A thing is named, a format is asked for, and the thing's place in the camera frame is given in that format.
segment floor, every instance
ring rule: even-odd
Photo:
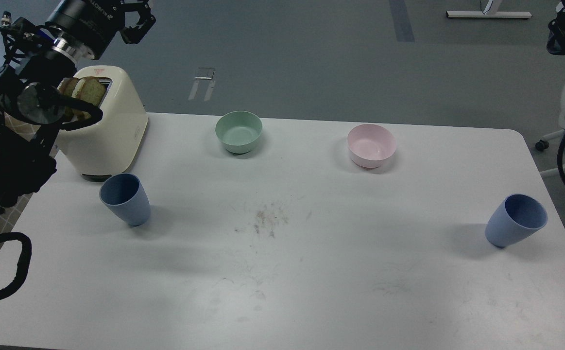
[[[57,3],[0,0],[0,17],[41,24]],[[478,0],[155,0],[140,44],[116,37],[78,67],[122,67],[155,112],[515,129],[543,170],[556,145],[534,144],[558,129],[565,82],[565,56],[545,50],[557,3],[507,0],[533,17],[489,20],[446,18]],[[198,67],[214,75],[195,88]],[[565,225],[565,188],[545,184]]]

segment green bowl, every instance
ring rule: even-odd
[[[227,151],[241,155],[256,147],[262,129],[263,123],[254,113],[234,111],[218,120],[215,134]]]

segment blue cup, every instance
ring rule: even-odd
[[[520,242],[548,222],[548,214],[535,199],[523,194],[509,195],[487,222],[485,237],[503,248]]]
[[[151,217],[151,204],[140,179],[130,173],[105,180],[99,191],[103,204],[131,226],[140,226]]]

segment toaster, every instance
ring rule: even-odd
[[[74,77],[97,77],[106,86],[99,108],[103,119],[76,130],[60,130],[56,145],[91,181],[124,172],[134,161],[149,117],[129,75],[114,66],[80,69]]]

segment pink bowl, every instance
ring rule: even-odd
[[[397,149],[393,134],[375,124],[362,124],[351,129],[347,145],[351,160],[363,168],[381,166]]]

